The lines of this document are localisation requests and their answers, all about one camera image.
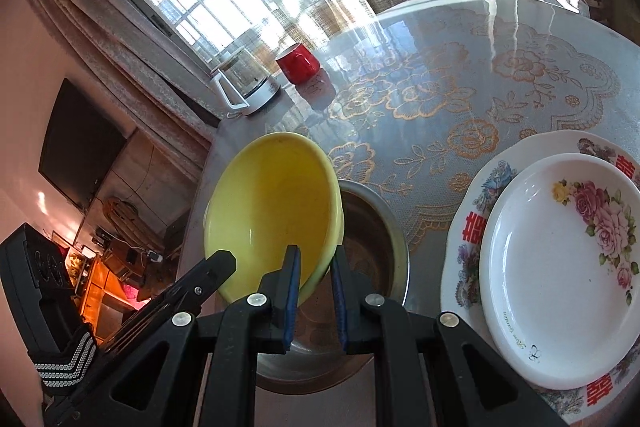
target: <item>floral plate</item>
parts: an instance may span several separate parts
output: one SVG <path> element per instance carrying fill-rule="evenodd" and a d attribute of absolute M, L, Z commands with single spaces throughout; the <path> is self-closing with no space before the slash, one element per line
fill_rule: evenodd
<path fill-rule="evenodd" d="M 633 182 L 578 152 L 533 163 L 498 198 L 480 250 L 484 318 L 504 359 L 530 383 L 588 385 L 633 347 L 638 212 Z"/>
<path fill-rule="evenodd" d="M 449 228 L 440 307 L 457 313 L 491 346 L 495 344 L 482 311 L 479 281 L 480 246 L 487 218 L 498 196 L 519 172 L 542 158 L 566 152 L 604 159 L 623 171 L 636 186 L 640 185 L 638 163 L 605 139 L 577 130 L 536 134 L 498 154 L 478 172 Z M 615 268 L 607 259 L 605 263 Z M 619 283 L 622 281 L 620 286 L 624 289 L 627 274 L 623 276 Z M 603 409 L 639 371 L 640 342 L 636 342 L 615 368 L 589 385 L 567 391 L 540 389 L 540 393 L 567 423 L 573 423 Z"/>

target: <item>red chinese character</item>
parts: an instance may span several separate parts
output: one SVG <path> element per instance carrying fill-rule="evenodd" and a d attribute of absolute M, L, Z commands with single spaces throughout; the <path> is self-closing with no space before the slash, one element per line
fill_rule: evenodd
<path fill-rule="evenodd" d="M 587 407 L 590 405 L 596 405 L 600 399 L 607 396 L 612 389 L 613 382 L 608 374 L 599 378 L 595 382 L 591 382 L 587 386 Z"/>
<path fill-rule="evenodd" d="M 633 163 L 627 160 L 622 154 L 619 154 L 618 158 L 616 158 L 616 167 L 624 172 L 626 177 L 629 179 L 631 179 L 631 177 L 634 175 L 634 172 L 636 171 Z"/>
<path fill-rule="evenodd" d="M 475 212 L 470 212 L 469 215 L 466 216 L 466 225 L 465 230 L 462 232 L 462 239 L 477 245 L 482 239 L 484 227 L 486 227 L 486 219 L 478 216 Z"/>

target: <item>red cup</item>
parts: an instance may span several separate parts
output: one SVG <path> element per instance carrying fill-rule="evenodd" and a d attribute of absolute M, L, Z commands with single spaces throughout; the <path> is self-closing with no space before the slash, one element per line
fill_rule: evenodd
<path fill-rule="evenodd" d="M 300 42 L 284 50 L 276 62 L 291 84 L 304 84 L 320 71 L 318 59 Z"/>

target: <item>lace tablecloth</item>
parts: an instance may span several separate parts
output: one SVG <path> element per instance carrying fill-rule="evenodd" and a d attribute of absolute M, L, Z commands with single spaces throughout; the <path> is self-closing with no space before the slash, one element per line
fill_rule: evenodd
<path fill-rule="evenodd" d="M 298 88 L 283 81 L 256 114 L 222 121 L 180 273 L 204 254 L 204 208 L 233 156 L 266 133 L 294 131 L 322 147 L 339 178 L 386 200 L 412 253 L 406 306 L 437 314 L 447 229 L 471 179 L 498 152 L 532 134 L 580 129 L 640 156 L 639 50 L 535 0 L 404 3 L 333 38 L 316 53 L 323 70 L 313 81 Z M 315 395 L 258 392 L 256 425 L 308 424 L 315 401 L 345 399 L 334 407 L 339 415 L 318 405 L 324 412 L 314 425 L 374 424 L 370 367 Z"/>

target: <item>silver screw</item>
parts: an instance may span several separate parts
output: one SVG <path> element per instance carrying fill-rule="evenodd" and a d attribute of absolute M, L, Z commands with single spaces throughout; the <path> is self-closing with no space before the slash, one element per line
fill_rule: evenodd
<path fill-rule="evenodd" d="M 460 324 L 460 319 L 455 313 L 443 313 L 440 316 L 440 323 L 447 328 L 455 328 Z"/>
<path fill-rule="evenodd" d="M 385 303 L 385 298 L 378 293 L 370 293 L 364 298 L 364 301 L 369 306 L 382 306 Z"/>
<path fill-rule="evenodd" d="M 171 322 L 174 326 L 186 326 L 191 322 L 191 314 L 187 312 L 179 312 L 171 318 Z"/>
<path fill-rule="evenodd" d="M 251 304 L 251 306 L 262 306 L 267 302 L 267 296 L 261 293 L 252 293 L 246 298 L 246 301 Z"/>

